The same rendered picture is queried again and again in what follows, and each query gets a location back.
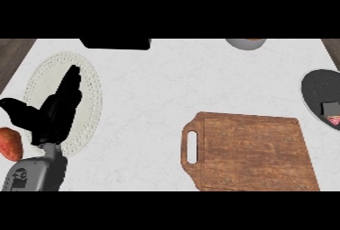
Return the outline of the pink cupcake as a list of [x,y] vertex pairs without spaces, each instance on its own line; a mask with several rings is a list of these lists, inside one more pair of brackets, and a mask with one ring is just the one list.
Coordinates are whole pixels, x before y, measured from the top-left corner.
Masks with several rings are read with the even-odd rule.
[[331,122],[334,126],[340,124],[340,103],[323,102],[321,104],[321,115]]

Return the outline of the grey bowl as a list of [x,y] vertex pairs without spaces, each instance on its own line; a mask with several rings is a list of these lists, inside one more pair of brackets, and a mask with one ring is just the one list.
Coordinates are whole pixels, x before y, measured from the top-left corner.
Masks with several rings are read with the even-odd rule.
[[255,50],[263,46],[266,39],[226,39],[226,42],[236,49]]

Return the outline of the white round placemat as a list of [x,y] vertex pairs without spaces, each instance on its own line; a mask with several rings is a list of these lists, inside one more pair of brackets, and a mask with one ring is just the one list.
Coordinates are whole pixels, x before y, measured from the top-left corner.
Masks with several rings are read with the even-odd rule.
[[57,90],[62,77],[71,66],[80,67],[83,99],[75,109],[68,138],[60,143],[65,157],[72,157],[85,147],[96,132],[102,111],[97,72],[87,59],[72,52],[59,52],[49,57],[32,72],[22,98],[29,106],[40,108],[46,97]]

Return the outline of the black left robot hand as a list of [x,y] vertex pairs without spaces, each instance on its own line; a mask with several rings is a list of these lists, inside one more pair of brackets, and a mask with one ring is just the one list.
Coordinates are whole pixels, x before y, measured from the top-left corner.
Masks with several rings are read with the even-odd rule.
[[59,145],[69,135],[75,109],[83,99],[80,83],[80,67],[71,66],[56,92],[46,97],[38,109],[17,99],[0,100],[0,108],[12,124],[32,133],[34,146],[44,143]]

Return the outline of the orange-red vegetable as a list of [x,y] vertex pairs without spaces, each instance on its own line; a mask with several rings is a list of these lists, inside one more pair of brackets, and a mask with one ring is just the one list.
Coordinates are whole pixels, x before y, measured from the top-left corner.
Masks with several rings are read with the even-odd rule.
[[0,154],[13,162],[22,159],[20,135],[10,128],[0,128]]

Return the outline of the dark grey pan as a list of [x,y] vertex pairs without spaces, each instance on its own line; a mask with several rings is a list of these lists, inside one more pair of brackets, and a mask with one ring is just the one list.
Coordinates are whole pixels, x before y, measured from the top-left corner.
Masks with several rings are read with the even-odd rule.
[[340,131],[340,124],[334,126],[321,115],[323,102],[340,103],[340,73],[325,69],[310,71],[301,80],[301,95],[315,117],[329,128]]

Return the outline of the brown wooden cutting board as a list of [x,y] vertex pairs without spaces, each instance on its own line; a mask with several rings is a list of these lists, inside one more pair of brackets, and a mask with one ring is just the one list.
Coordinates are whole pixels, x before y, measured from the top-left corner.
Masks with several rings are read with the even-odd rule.
[[196,162],[180,164],[198,190],[316,191],[319,184],[298,120],[199,112],[182,133],[196,134]]

